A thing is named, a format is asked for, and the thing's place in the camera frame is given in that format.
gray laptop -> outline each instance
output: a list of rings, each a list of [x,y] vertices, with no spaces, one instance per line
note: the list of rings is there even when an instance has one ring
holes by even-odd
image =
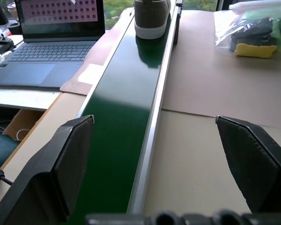
[[[103,0],[16,0],[24,44],[0,66],[0,86],[60,88],[104,34]]]

cardboard sheet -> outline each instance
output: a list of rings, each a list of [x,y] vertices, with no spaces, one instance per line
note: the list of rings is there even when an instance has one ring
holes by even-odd
[[[183,11],[163,109],[226,115],[281,129],[281,60],[219,52],[214,41],[214,14]]]
[[[20,109],[2,134],[21,141],[43,114],[41,111]]]

sneaker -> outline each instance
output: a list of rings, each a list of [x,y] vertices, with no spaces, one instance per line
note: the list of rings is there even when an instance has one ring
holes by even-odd
[[[170,0],[134,0],[135,32],[142,39],[160,38],[167,26]]]

plastic wrapper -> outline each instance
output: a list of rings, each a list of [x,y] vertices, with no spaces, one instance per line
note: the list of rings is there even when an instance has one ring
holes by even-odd
[[[214,13],[215,43],[237,56],[281,57],[281,0],[241,2]]]

laptop keyboard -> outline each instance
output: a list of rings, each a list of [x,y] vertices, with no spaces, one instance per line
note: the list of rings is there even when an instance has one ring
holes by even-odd
[[[23,45],[8,61],[83,61],[93,44]]]

